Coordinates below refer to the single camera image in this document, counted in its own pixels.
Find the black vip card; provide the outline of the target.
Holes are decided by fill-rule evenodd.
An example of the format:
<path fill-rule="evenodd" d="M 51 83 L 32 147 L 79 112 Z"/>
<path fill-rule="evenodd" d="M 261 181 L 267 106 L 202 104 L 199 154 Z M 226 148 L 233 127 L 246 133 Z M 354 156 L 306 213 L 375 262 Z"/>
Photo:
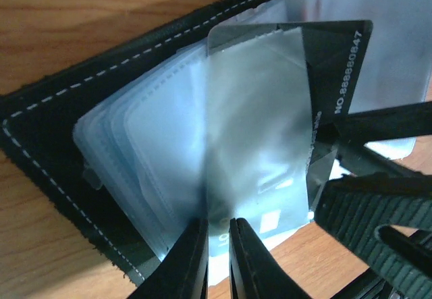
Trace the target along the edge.
<path fill-rule="evenodd" d="M 321 124 L 347 114 L 369 20 L 218 26 L 208 36 L 206 184 L 212 257 L 233 218 L 273 245 L 309 221 Z"/>

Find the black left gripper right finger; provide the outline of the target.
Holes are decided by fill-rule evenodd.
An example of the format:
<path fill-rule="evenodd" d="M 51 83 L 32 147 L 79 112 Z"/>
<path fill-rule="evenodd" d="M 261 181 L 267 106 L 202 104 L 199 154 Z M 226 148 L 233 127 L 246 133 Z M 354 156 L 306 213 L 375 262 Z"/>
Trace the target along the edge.
<path fill-rule="evenodd" d="M 232 298 L 309 298 L 278 265 L 244 218 L 229 223 Z"/>

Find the black card holder wallet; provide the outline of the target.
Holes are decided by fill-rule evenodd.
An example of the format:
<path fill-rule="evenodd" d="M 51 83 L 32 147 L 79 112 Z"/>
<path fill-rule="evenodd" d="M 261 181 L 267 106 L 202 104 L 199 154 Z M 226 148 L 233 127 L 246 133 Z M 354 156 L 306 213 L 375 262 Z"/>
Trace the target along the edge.
<path fill-rule="evenodd" d="M 128 90 L 218 25 L 367 19 L 373 23 L 357 86 L 344 111 L 422 101 L 431 73 L 431 0 L 219 0 L 1 100 L 1 147 L 67 217 L 136 285 L 172 246 L 145 227 L 153 216 L 139 189 L 104 185 L 76 146 L 78 128 L 119 128 Z M 125 205 L 118 202 L 124 198 Z"/>

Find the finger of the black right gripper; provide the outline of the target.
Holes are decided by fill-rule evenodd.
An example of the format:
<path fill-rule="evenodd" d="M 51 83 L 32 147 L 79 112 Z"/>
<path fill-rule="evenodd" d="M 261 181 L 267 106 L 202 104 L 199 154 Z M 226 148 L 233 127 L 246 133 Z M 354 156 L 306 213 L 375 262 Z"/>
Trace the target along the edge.
<path fill-rule="evenodd" d="M 331 180 L 315 221 L 403 295 L 431 295 L 431 250 L 396 229 L 431 231 L 431 176 Z"/>
<path fill-rule="evenodd" d="M 366 143 L 430 136 L 430 101 L 354 113 L 335 120 L 332 126 L 339 136 L 337 159 L 354 175 L 377 172 L 392 177 L 417 178 L 423 175 L 368 149 Z"/>

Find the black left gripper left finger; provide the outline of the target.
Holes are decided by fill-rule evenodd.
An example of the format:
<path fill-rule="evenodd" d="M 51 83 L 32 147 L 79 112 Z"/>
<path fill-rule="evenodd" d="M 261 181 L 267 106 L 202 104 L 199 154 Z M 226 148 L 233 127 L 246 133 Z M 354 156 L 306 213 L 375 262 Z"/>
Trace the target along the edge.
<path fill-rule="evenodd" d="M 167 256 L 130 298 L 206 298 L 208 296 L 208 221 L 194 219 Z"/>

